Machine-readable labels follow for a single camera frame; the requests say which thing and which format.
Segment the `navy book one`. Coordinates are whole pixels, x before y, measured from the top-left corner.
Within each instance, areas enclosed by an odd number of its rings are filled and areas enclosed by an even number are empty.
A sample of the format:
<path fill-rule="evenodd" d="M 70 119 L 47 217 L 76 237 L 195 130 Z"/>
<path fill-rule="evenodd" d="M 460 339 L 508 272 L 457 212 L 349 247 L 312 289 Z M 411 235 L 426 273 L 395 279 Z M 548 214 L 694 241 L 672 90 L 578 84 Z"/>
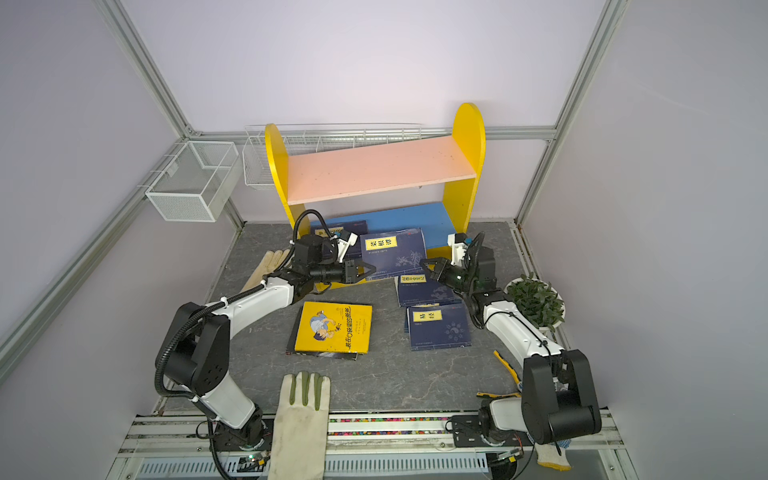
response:
<path fill-rule="evenodd" d="M 428 304 L 455 304 L 461 298 L 450 288 L 425 274 L 406 274 L 397 278 L 397 298 L 401 307 Z"/>

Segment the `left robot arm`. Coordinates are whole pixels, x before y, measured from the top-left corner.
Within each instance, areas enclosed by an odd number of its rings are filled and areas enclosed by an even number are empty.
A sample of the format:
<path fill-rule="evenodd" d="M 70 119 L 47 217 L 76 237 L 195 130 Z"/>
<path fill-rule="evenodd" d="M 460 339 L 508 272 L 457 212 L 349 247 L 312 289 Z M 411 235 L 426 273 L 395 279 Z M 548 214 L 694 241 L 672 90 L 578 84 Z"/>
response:
<path fill-rule="evenodd" d="M 259 446 L 263 413 L 229 373 L 231 340 L 268 314 L 298 303 L 317 283 L 357 284 L 371 277 L 374 265 L 344 257 L 355 242 L 352 234 L 294 239 L 254 287 L 215 303 L 180 306 L 155 359 L 156 392 L 192 402 L 214 432 L 231 437 L 236 447 Z"/>

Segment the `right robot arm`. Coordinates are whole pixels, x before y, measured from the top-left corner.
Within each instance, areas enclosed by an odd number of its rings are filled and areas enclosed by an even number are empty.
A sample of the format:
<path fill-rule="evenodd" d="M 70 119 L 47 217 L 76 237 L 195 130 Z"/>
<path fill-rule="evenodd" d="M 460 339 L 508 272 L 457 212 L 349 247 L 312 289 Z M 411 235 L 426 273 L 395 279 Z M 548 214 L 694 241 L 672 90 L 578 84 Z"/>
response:
<path fill-rule="evenodd" d="M 484 234 L 469 240 L 450 234 L 451 257 L 421 262 L 426 276 L 457 294 L 475 326 L 496 335 L 522 368 L 522 391 L 484 401 L 478 411 L 483 437 L 499 442 L 525 432 L 547 445 L 602 430 L 602 417 L 587 357 L 549 340 L 497 286 L 493 250 Z"/>

